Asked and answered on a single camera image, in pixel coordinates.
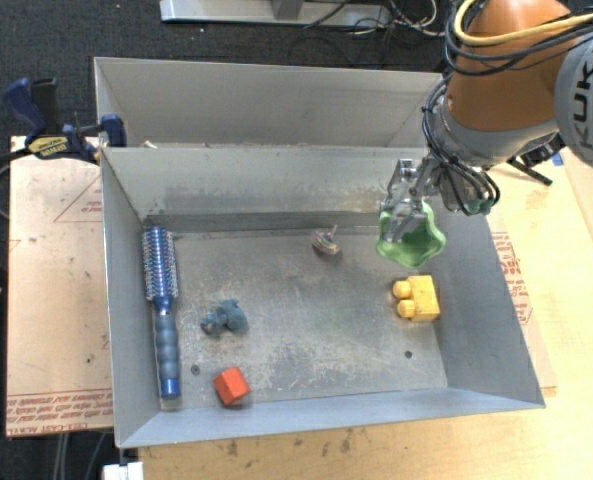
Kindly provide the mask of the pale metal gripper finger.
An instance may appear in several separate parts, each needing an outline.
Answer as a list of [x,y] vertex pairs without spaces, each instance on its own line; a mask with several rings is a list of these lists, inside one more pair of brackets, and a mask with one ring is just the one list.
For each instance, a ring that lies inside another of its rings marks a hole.
[[404,235],[414,232],[426,220],[422,200],[404,199],[395,204],[390,214],[387,240],[398,242]]
[[380,202],[380,211],[392,216],[407,216],[414,209],[410,190],[415,187],[417,171],[411,159],[399,159],[387,185],[387,194]]

